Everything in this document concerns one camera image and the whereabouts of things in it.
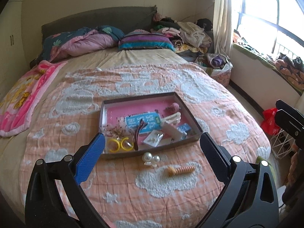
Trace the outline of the pile of clothes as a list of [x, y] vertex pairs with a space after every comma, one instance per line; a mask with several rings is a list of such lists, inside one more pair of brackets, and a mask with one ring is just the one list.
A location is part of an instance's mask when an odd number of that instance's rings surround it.
[[205, 54], [212, 51], [213, 24], [209, 19], [193, 22], [178, 22], [156, 13], [153, 17], [152, 33], [166, 36], [178, 54], [193, 52]]

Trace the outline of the window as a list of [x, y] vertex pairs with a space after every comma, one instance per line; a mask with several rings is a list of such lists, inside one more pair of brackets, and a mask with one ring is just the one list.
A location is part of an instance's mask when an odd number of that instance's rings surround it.
[[303, 57], [303, 0], [231, 0], [232, 27], [258, 52]]

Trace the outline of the dark green headboard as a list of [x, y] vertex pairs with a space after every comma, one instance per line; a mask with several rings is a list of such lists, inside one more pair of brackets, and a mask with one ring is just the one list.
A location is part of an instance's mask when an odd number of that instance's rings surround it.
[[[157, 13], [157, 7], [111, 7], [85, 11], [68, 17], [63, 17], [41, 27], [42, 45], [44, 40], [61, 32], [75, 31], [82, 27], [96, 28], [109, 25], [116, 27], [128, 34], [136, 29], [149, 31], [153, 26], [153, 17]], [[33, 68], [39, 64], [40, 56], [30, 63]]]

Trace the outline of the brown oval hair clip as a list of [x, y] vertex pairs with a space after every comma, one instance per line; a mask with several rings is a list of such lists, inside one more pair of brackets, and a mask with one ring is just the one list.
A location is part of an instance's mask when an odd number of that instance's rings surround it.
[[141, 119], [139, 122], [139, 125], [137, 126], [136, 131], [135, 131], [134, 145], [133, 145], [135, 151], [139, 150], [139, 147], [138, 147], [139, 133], [146, 126], [147, 126], [147, 123], [143, 119]]

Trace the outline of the pink cartoon blanket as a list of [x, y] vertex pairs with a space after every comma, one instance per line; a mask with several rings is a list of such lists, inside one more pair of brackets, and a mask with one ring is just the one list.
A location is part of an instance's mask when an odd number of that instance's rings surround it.
[[35, 107], [66, 61], [41, 61], [24, 74], [1, 101], [1, 137], [12, 137], [30, 127]]

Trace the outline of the red plastic bag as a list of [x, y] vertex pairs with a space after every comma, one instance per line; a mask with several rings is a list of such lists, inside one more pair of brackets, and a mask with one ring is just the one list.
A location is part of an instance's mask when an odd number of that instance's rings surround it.
[[271, 108], [263, 111], [262, 113], [264, 120], [262, 121], [260, 127], [269, 135], [276, 135], [280, 131], [280, 127], [275, 123], [275, 115], [277, 111], [277, 108]]

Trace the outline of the sheer floral hair scrunchie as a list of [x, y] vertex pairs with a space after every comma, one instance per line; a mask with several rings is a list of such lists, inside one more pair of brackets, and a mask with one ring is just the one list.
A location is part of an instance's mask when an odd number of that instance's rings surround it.
[[114, 124], [108, 123], [103, 125], [103, 134], [107, 137], [120, 139], [134, 134], [134, 130], [128, 128], [125, 120], [119, 118]]

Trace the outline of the dark tray with pink liner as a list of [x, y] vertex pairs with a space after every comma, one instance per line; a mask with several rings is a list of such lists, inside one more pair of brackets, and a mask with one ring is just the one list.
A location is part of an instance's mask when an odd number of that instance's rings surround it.
[[[165, 123], [161, 126], [161, 119], [176, 112], [181, 113], [181, 121], [178, 124]], [[114, 124], [119, 118], [125, 120], [128, 128], [134, 130], [134, 134], [116, 139], [106, 138], [103, 158], [126, 158], [142, 155], [146, 152], [155, 153], [199, 140], [202, 128], [195, 117], [178, 96], [177, 93], [161, 93], [142, 95], [135, 97], [124, 97], [103, 101], [99, 116], [99, 131], [103, 134], [103, 125]], [[138, 147], [134, 150], [134, 137], [140, 120], [143, 119], [147, 126], [139, 133]], [[185, 136], [177, 127], [187, 123], [192, 128], [190, 134]], [[143, 144], [143, 140], [153, 131], [159, 130], [164, 133], [157, 147]]]

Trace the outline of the purple teal striped pillow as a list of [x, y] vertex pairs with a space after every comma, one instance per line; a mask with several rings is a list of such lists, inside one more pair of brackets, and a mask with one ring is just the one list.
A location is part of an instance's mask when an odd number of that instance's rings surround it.
[[133, 31], [126, 34], [118, 44], [118, 49], [169, 49], [175, 51], [172, 42], [163, 34], [147, 31]]

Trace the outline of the clothes on window sill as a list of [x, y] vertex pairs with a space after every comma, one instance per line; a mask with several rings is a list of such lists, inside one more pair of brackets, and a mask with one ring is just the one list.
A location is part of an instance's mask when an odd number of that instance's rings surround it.
[[273, 59], [270, 55], [259, 53], [251, 47], [237, 30], [233, 32], [233, 47], [253, 60], [260, 61], [281, 76], [300, 95], [303, 94], [303, 61], [300, 57], [291, 60], [287, 55], [279, 53]]

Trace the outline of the white wardrobe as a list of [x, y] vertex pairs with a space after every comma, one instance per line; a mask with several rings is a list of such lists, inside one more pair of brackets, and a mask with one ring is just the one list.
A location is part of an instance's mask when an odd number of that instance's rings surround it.
[[1, 12], [1, 98], [29, 70], [21, 30], [23, 0], [8, 0]]

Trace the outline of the white claw hair clip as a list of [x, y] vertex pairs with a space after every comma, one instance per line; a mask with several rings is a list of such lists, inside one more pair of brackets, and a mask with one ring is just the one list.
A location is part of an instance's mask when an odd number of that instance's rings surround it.
[[165, 123], [170, 123], [170, 124], [178, 124], [181, 121], [181, 113], [176, 112], [172, 115], [169, 115], [167, 117], [164, 117], [161, 119], [161, 126], [163, 126]]

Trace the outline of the white pearl hair clip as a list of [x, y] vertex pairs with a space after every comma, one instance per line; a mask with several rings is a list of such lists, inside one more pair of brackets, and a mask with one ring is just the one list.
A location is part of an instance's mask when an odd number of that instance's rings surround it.
[[160, 157], [158, 155], [152, 155], [150, 152], [146, 152], [142, 156], [142, 161], [145, 166], [157, 167], [160, 162]]

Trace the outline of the blue small box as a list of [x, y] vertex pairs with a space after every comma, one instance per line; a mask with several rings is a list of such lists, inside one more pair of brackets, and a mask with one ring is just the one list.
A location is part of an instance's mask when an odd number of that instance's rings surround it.
[[190, 134], [192, 128], [187, 123], [183, 123], [177, 127], [177, 129], [182, 132], [185, 136]]

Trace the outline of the clear packet with earrings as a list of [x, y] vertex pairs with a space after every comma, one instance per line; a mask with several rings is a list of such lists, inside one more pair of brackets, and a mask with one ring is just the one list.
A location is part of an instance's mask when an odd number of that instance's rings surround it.
[[144, 140], [143, 144], [150, 147], [157, 147], [162, 140], [164, 133], [159, 130], [153, 130]]

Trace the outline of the white curtain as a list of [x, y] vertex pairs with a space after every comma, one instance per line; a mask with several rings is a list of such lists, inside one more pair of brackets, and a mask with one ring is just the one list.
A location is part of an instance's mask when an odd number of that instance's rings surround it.
[[215, 53], [230, 58], [232, 36], [232, 0], [215, 0], [213, 12]]

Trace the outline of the bag with purple clothes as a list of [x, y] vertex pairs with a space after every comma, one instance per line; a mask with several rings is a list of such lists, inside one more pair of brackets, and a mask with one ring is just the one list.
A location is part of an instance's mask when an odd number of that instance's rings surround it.
[[227, 87], [230, 82], [232, 63], [224, 55], [206, 53], [195, 60], [212, 79]]

